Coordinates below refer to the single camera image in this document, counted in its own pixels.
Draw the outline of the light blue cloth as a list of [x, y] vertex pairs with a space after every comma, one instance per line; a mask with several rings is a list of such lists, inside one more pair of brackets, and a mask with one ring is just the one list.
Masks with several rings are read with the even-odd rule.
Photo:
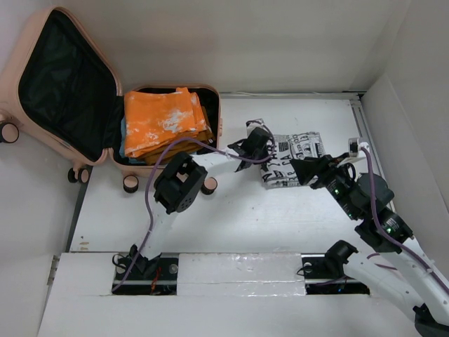
[[141, 161], [135, 159], [135, 158], [130, 158], [127, 157], [125, 155], [125, 150], [124, 150], [124, 143], [125, 143], [125, 139], [126, 139], [126, 118], [124, 117], [121, 120], [121, 143], [120, 143], [120, 148], [119, 148], [119, 155], [123, 160], [127, 160], [129, 164], [141, 164]]

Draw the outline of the pink hard-shell suitcase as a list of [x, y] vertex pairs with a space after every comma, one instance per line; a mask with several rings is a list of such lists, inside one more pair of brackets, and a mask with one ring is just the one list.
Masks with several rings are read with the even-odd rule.
[[111, 160], [133, 193], [152, 168], [120, 154], [123, 118], [121, 82], [77, 18], [57, 6], [33, 13], [1, 74], [1, 141], [40, 140], [71, 161], [71, 183]]

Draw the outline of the orange white tie-dye cloth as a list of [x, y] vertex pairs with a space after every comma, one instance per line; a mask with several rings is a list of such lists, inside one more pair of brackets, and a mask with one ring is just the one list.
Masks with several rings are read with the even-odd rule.
[[124, 116], [124, 154], [130, 158], [209, 129], [198, 95], [186, 87], [161, 94], [131, 91], [124, 96]]

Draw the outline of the mustard brown cloth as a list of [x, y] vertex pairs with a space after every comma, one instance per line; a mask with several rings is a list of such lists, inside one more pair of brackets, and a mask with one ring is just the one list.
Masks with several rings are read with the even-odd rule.
[[168, 95], [168, 106], [158, 118], [154, 135], [159, 137], [158, 141], [148, 144], [139, 155], [148, 165], [155, 163], [158, 155], [182, 137], [191, 137], [208, 145], [215, 140], [206, 108], [200, 103], [198, 94], [187, 88], [177, 88]]

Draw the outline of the black white newsprint cloth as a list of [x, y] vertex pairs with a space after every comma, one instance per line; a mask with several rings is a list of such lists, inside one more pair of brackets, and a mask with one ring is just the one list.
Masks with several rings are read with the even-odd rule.
[[290, 161], [307, 157], [320, 158], [325, 153], [319, 132], [274, 135], [272, 159], [260, 166], [262, 186], [267, 189], [299, 187], [300, 182]]

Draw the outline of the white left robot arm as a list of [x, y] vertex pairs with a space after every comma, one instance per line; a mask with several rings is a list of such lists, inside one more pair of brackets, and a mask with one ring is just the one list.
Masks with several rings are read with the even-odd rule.
[[206, 179], [269, 161], [272, 156], [269, 150], [273, 145], [272, 132], [257, 122], [247, 138], [223, 150], [201, 143], [200, 146], [210, 150], [209, 153], [190, 155], [179, 152], [160, 174], [152, 169], [145, 189], [149, 227], [141, 245], [130, 250], [126, 274], [135, 272], [144, 279], [155, 274], [163, 244], [175, 219], [194, 203]]

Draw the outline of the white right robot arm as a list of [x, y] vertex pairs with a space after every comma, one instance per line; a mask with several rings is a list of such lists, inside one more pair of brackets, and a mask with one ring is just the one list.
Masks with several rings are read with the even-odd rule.
[[326, 272], [338, 279], [349, 277], [389, 300], [414, 324], [421, 336], [448, 335], [448, 280], [420, 248], [406, 222], [388, 208], [394, 198], [387, 182], [368, 170], [355, 178], [348, 170], [349, 155], [293, 159], [291, 165], [301, 185], [324, 188], [351, 220], [359, 221], [356, 233], [377, 255], [401, 274], [397, 279], [369, 261], [344, 240], [324, 254]]

